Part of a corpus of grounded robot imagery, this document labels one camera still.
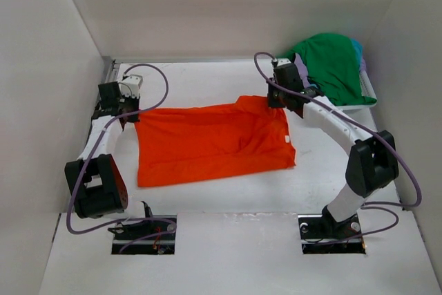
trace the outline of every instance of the red cloth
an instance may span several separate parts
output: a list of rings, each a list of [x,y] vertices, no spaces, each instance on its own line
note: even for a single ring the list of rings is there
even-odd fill
[[[235,104],[158,108],[135,123],[140,143],[139,187],[225,178],[295,165],[285,140],[289,127],[267,98],[241,96]]]

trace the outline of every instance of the orange shirt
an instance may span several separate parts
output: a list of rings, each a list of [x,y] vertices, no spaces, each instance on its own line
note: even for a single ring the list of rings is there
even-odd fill
[[[295,165],[281,108],[266,97],[235,104],[157,108],[135,123],[140,144],[139,187],[225,178]]]

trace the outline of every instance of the green cloth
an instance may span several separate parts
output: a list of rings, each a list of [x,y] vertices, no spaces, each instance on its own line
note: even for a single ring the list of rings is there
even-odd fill
[[[282,57],[301,56],[309,72],[308,80],[337,105],[374,104],[376,99],[362,96],[359,65],[350,38],[337,34],[310,37]]]

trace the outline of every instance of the wall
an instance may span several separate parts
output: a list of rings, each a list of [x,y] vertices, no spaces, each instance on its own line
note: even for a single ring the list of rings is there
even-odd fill
[[[0,8],[0,292],[36,294],[103,63],[72,0]]]
[[[250,57],[321,31],[365,42],[391,0],[74,0],[101,54]]]
[[[369,39],[367,63],[379,97],[378,126],[393,132],[397,148],[421,182],[415,210],[439,282],[442,281],[442,7],[441,0],[393,0]],[[402,172],[398,191],[415,199]]]

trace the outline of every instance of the white floor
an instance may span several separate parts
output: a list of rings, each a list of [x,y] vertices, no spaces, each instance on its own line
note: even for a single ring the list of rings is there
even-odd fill
[[[252,61],[159,66],[171,86],[167,107],[267,94]],[[263,67],[271,74],[268,61]],[[145,79],[141,107],[156,103],[164,92],[160,76],[149,68],[134,72]],[[145,200],[154,214],[178,213],[176,254],[111,256],[105,229],[72,236],[63,217],[40,294],[440,294],[414,217],[400,209],[395,229],[365,238],[367,255],[302,255],[296,214],[320,213],[336,196],[347,156],[297,115],[287,117],[294,169],[157,189],[136,187],[137,136],[127,126],[115,160],[132,200]],[[367,109],[352,117],[374,128]],[[374,199],[397,201],[394,185]],[[360,218],[363,231],[392,221],[378,211],[361,211]],[[75,220],[77,228],[97,223]]]

